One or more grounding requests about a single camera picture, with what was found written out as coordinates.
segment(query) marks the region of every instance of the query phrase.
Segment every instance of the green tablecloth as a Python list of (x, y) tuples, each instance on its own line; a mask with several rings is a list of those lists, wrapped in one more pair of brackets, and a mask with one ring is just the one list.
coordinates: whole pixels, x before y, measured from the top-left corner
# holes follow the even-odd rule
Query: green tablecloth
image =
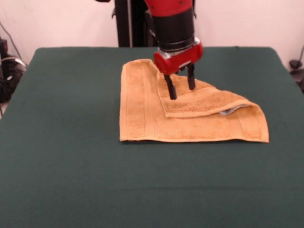
[(206, 48), (198, 79), (265, 112), (270, 144), (119, 142), (122, 65), (39, 49), (0, 121), (0, 226), (304, 227), (304, 96), (270, 48)]

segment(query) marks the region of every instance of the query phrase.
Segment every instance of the terry cloth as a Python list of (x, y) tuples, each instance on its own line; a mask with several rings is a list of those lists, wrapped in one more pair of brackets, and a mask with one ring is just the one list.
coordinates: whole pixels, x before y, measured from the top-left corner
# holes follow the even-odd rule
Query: terry cloth
[(171, 100), (164, 76), (149, 59), (129, 62), (121, 75), (120, 141), (170, 143), (245, 140), (269, 142), (259, 105), (196, 79), (171, 75), (177, 99)]

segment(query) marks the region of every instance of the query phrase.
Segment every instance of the black cable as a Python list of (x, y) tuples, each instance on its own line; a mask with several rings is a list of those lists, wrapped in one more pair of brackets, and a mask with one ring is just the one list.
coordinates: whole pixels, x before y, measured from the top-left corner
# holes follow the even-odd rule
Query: black cable
[(17, 49), (17, 47), (16, 47), (16, 45), (15, 45), (15, 43), (14, 43), (14, 41), (13, 41), (13, 38), (11, 37), (10, 33), (4, 28), (4, 26), (3, 26), (2, 23), (1, 23), (1, 21), (0, 21), (0, 26), (1, 26), (1, 28), (3, 29), (3, 31), (9, 36), (9, 39), (11, 40), (11, 43), (13, 44), (13, 46), (14, 46), (14, 48), (15, 48), (15, 50), (16, 50), (18, 56), (19, 56), (19, 58), (22, 59), (22, 58), (21, 58), (21, 55), (20, 55), (20, 53), (19, 53), (19, 51), (18, 51), (18, 49)]
[(297, 68), (300, 67), (300, 62), (301, 62), (301, 60), (302, 60), (302, 58), (303, 58), (303, 54), (304, 54), (304, 46), (303, 46), (303, 48), (302, 48), (302, 52), (301, 52), (301, 55), (300, 55), (300, 58), (299, 58), (299, 62), (298, 62)]

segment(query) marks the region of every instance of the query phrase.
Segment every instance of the towel fold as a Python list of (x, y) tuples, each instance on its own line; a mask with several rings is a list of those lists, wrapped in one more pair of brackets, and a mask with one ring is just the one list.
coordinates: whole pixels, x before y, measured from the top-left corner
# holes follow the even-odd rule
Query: towel fold
[(262, 109), (242, 96), (196, 79), (172, 75), (177, 100), (171, 100), (163, 74), (149, 59), (129, 62), (121, 76), (120, 140), (269, 142)]

